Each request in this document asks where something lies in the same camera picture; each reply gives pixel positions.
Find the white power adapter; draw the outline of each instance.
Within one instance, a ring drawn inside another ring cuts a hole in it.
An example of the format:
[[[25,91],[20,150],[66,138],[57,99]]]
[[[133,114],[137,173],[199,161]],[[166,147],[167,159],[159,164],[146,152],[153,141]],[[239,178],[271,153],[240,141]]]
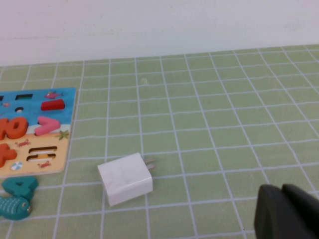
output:
[[[139,153],[98,165],[109,205],[153,191],[153,180]]]

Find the white wall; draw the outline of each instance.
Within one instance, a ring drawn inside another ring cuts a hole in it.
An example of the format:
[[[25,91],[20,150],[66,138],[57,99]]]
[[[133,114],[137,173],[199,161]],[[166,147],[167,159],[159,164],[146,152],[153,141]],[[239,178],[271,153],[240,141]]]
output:
[[[318,0],[0,0],[0,65],[319,43]]]

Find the number puzzle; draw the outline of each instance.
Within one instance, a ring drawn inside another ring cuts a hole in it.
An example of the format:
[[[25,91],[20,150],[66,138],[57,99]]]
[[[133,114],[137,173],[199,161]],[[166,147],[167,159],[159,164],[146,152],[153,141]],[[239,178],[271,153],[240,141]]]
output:
[[[75,88],[0,92],[0,178],[64,170]]]

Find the wooden puzzle board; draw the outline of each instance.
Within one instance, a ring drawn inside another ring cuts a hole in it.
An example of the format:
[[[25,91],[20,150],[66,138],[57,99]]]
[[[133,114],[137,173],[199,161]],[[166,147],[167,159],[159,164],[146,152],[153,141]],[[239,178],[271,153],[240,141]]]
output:
[[[17,152],[13,160],[6,160],[0,168],[0,178],[60,172],[64,169],[75,100],[75,88],[39,89],[0,92],[0,120],[24,117],[28,122],[26,134],[11,139],[8,135],[0,144],[6,143]],[[43,102],[62,99],[61,110],[42,111]],[[60,128],[41,136],[35,129],[41,127],[38,117],[60,122]]]

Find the black object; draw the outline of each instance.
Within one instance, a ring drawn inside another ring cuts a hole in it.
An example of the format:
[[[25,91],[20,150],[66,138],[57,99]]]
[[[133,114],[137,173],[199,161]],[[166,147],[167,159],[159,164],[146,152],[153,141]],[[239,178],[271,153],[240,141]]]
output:
[[[319,239],[319,201],[291,184],[259,188],[257,239]]]

